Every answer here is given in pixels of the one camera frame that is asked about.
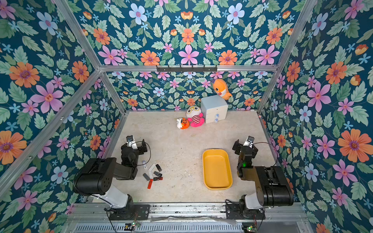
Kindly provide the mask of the white long usb drive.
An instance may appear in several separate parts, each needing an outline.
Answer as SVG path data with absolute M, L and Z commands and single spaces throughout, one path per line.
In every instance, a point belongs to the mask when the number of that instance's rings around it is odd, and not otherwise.
M 153 179 L 154 178 L 154 175 L 153 175 L 153 172 L 154 172 L 154 169 L 156 168 L 156 164 L 153 163 L 150 168 L 148 169 L 148 176 L 150 179 Z

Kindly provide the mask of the gray usb drive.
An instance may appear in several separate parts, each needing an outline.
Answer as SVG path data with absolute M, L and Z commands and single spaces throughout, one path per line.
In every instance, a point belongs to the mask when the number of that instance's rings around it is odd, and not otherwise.
M 150 181 L 150 177 L 147 175 L 147 174 L 143 174 L 143 177 L 147 180 L 147 181 Z

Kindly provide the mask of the red usb drive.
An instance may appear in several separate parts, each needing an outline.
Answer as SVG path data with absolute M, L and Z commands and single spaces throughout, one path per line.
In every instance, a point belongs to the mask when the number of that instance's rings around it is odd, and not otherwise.
M 153 184 L 153 179 L 151 179 L 151 180 L 149 181 L 147 188 L 148 188 L 148 189 L 151 189 L 152 184 Z

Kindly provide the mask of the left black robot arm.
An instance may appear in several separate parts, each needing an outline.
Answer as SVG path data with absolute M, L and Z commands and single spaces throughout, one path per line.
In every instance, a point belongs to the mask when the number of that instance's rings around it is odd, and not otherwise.
M 150 151 L 144 140 L 137 149 L 126 143 L 121 146 L 121 163 L 115 157 L 106 159 L 93 158 L 83 166 L 73 181 L 73 191 L 83 196 L 92 196 L 110 205 L 112 209 L 131 209 L 133 199 L 129 194 L 121 192 L 112 184 L 113 179 L 119 181 L 134 180 L 140 164 L 139 156 Z

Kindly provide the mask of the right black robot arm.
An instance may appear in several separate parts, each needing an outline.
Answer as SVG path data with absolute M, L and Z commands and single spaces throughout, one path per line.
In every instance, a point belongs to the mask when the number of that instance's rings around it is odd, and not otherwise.
M 232 150 L 239 156 L 237 175 L 242 181 L 255 184 L 255 193 L 243 195 L 239 201 L 240 211 L 259 210 L 275 206 L 292 206 L 294 194 L 281 167 L 254 166 L 253 159 L 258 153 L 254 138 L 241 144 L 235 141 Z

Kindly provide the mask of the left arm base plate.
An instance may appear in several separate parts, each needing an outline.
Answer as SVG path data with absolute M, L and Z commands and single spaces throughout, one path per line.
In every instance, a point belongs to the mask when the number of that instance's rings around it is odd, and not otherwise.
M 130 207 L 109 210 L 109 219 L 111 221 L 121 220 L 147 220 L 150 213 L 150 205 L 134 204 Z

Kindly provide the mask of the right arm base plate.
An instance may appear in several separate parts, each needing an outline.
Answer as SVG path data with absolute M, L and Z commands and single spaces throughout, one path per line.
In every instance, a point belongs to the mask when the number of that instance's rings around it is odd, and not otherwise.
M 248 209 L 243 200 L 233 202 L 225 200 L 226 218 L 233 220 L 264 220 L 264 209 Z

